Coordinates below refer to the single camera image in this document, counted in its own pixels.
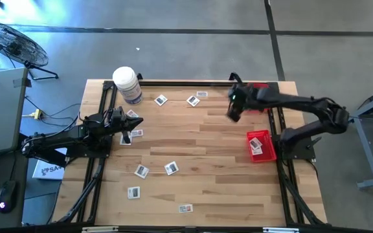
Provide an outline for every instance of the gray concrete floor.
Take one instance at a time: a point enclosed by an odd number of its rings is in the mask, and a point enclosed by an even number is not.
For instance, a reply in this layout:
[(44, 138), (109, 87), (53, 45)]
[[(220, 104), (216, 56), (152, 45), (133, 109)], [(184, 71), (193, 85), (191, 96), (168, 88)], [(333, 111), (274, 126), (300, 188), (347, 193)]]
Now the gray concrete floor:
[[(261, 0), (6, 0), (0, 22), (88, 28), (200, 28), (268, 30)], [(277, 30), (373, 31), (373, 0), (271, 0)], [(224, 80), (232, 71), (246, 80), (278, 80), (270, 36), (205, 34), (102, 34), (27, 32), (48, 53), (47, 69), (59, 80), (33, 82), (30, 99), (53, 113), (81, 100), (88, 78), (111, 78), (128, 65), (145, 78)], [(373, 94), (373, 37), (279, 36), (286, 80), (299, 94), (329, 96), (355, 110)], [(0, 54), (0, 68), (9, 69)], [(34, 108), (26, 103), (24, 113)], [(78, 107), (62, 116), (73, 116)], [(307, 122), (314, 116), (305, 115)], [(66, 124), (67, 121), (56, 121)], [(25, 134), (56, 131), (23, 119)], [(356, 182), (372, 177), (353, 126), (342, 135), (323, 135), (316, 144), (317, 167), (329, 223), (373, 230), (373, 189)], [(32, 171), (35, 162), (30, 163)], [(58, 182), (27, 179), (23, 220), (44, 224)], [(42, 209), (40, 216), (29, 210)]]

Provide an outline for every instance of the wooden table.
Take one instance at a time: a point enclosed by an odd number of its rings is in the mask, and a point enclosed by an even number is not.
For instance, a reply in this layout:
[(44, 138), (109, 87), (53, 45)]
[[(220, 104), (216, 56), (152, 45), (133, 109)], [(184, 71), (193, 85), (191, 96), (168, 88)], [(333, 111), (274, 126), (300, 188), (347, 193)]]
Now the wooden table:
[[(88, 80), (81, 115), (97, 113), (104, 80)], [(280, 92), (297, 94), (295, 82), (279, 82)], [(192, 107), (186, 99), (208, 91)], [(266, 113), (243, 113), (238, 123), (226, 116), (226, 87), (142, 87), (144, 100), (128, 105), (120, 93), (117, 106), (144, 118), (137, 129), (143, 137), (120, 146), (113, 137), (106, 161), (96, 217), (97, 225), (284, 226), (284, 213), (275, 162), (252, 163), (245, 134), (269, 129)], [(153, 100), (164, 94), (159, 107)], [(302, 113), (284, 109), (287, 127), (304, 124)], [(179, 171), (168, 176), (164, 165), (176, 161)], [(133, 172), (138, 164), (150, 169), (146, 179)], [(65, 169), (53, 220), (65, 215), (82, 191), (87, 159)], [(311, 164), (295, 161), (299, 192), (317, 217), (326, 222), (321, 192)], [(128, 187), (140, 186), (141, 198), (128, 199)], [(194, 212), (180, 214), (190, 203)], [(91, 198), (88, 199), (86, 215)], [(294, 203), (290, 201), (295, 216)]]

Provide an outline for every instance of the small card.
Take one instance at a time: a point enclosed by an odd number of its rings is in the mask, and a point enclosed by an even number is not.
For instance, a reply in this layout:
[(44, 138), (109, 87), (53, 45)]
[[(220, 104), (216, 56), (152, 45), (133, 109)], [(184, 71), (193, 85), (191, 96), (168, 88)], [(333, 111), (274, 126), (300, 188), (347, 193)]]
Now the small card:
[(132, 137), (143, 136), (143, 129), (133, 130), (131, 134), (132, 134)]
[(159, 106), (165, 104), (166, 101), (168, 101), (168, 99), (165, 96), (163, 96), (163, 94), (161, 94), (160, 96), (158, 96), (158, 98), (155, 99), (156, 104), (158, 104)]
[(256, 148), (255, 150), (251, 148), (251, 153), (252, 153), (253, 155), (261, 155), (261, 154), (263, 154), (263, 151), (262, 151), (262, 148), (261, 148), (261, 147)]
[(128, 135), (129, 136), (129, 139), (130, 139), (130, 143), (126, 143), (124, 140), (123, 140), (123, 135), (120, 136), (120, 145), (121, 146), (130, 146), (132, 145), (132, 135), (131, 133)]
[(195, 96), (190, 96), (186, 101), (187, 101), (190, 105), (192, 105), (192, 107), (195, 107), (195, 105), (197, 105), (197, 104), (199, 103), (198, 98), (196, 98)]
[(129, 117), (139, 117), (139, 115), (136, 114), (132, 109), (130, 109), (126, 114), (127, 114)]
[(257, 148), (261, 148), (262, 143), (257, 139), (253, 138), (250, 140), (251, 149), (255, 150)]
[(192, 208), (191, 204), (179, 206), (179, 213), (188, 213), (188, 212), (193, 212), (193, 211), (194, 209)]
[(140, 178), (145, 179), (148, 172), (149, 172), (149, 169), (147, 167), (138, 165), (138, 167), (136, 168), (135, 175), (139, 176)]
[(141, 188), (139, 186), (128, 188), (128, 199), (136, 198), (141, 198)]
[(179, 168), (178, 166), (176, 165), (176, 162), (170, 162), (168, 163), (167, 165), (165, 165), (165, 171), (168, 175), (171, 175), (175, 172), (178, 172), (179, 171)]
[(197, 91), (197, 97), (208, 97), (208, 92), (206, 92), (206, 91)]

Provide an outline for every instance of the fan grille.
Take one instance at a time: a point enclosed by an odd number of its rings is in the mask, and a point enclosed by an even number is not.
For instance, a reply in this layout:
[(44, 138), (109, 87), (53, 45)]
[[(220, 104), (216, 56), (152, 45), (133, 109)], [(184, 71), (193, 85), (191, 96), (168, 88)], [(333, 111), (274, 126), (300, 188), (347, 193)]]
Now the fan grille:
[(35, 67), (48, 64), (47, 53), (35, 41), (19, 31), (0, 23), (0, 53), (9, 58)]

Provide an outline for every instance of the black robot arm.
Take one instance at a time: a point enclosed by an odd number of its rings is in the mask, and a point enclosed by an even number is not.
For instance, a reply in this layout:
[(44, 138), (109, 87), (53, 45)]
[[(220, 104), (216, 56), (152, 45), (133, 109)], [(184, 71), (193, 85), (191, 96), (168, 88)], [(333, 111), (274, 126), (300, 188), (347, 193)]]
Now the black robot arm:
[(65, 167), (65, 156), (56, 151), (67, 148), (67, 157), (104, 156), (109, 151), (111, 135), (122, 132), (124, 141), (130, 142), (128, 133), (135, 129), (143, 118), (126, 116), (123, 108), (109, 109), (104, 114), (86, 116), (82, 124), (58, 133), (35, 134), (23, 141), (22, 154)]
[(318, 121), (297, 129), (287, 128), (280, 136), (284, 149), (290, 150), (299, 140), (320, 133), (344, 133), (348, 127), (349, 113), (330, 98), (301, 97), (281, 94), (272, 88), (257, 88), (242, 83), (234, 84), (229, 91), (230, 106), (227, 116), (237, 122), (243, 111), (263, 111), (270, 107), (286, 107), (313, 113)]

